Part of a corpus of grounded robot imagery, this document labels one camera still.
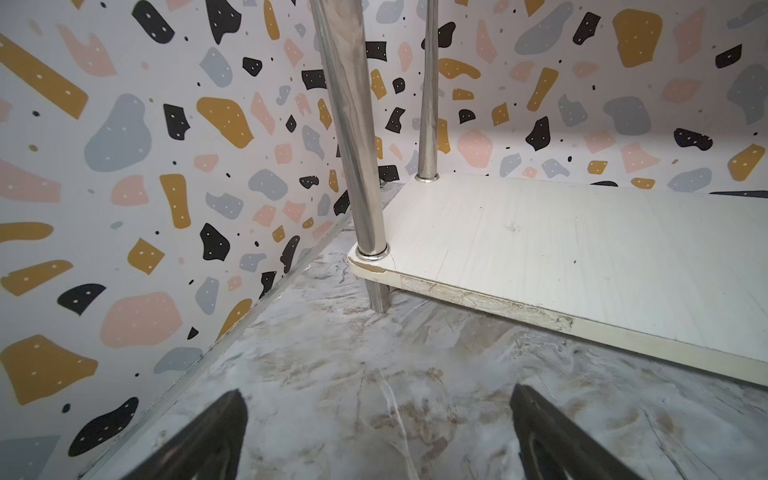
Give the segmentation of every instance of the chrome pole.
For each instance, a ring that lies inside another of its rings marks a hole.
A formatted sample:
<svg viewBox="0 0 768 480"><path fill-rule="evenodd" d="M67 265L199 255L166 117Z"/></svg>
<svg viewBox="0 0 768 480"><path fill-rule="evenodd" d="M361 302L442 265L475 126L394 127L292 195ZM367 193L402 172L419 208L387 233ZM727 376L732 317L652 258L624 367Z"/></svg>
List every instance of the chrome pole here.
<svg viewBox="0 0 768 480"><path fill-rule="evenodd" d="M371 84L360 0L310 0L336 136L355 221L358 254L386 256Z"/></svg>
<svg viewBox="0 0 768 480"><path fill-rule="evenodd" d="M437 1L427 0L422 120L419 127L419 170L416 172L416 180L422 182L433 182L439 178L437 174Z"/></svg>

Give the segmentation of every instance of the gray marble surface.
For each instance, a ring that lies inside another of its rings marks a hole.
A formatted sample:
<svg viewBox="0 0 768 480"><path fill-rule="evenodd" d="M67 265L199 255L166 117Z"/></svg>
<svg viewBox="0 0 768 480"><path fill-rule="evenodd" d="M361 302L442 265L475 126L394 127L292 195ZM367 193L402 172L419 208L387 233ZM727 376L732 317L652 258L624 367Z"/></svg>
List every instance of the gray marble surface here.
<svg viewBox="0 0 768 480"><path fill-rule="evenodd" d="M534 386L647 480L768 478L768 391L403 291L368 307L345 230L103 478L218 396L238 479L523 478L508 401Z"/></svg>

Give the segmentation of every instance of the shelf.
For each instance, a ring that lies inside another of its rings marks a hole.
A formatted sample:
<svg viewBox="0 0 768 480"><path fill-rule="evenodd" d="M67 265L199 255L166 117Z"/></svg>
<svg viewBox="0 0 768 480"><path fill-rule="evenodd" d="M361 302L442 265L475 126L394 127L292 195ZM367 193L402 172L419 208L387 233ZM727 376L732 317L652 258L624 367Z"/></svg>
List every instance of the shelf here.
<svg viewBox="0 0 768 480"><path fill-rule="evenodd" d="M362 278L768 385L768 202L445 174Z"/></svg>

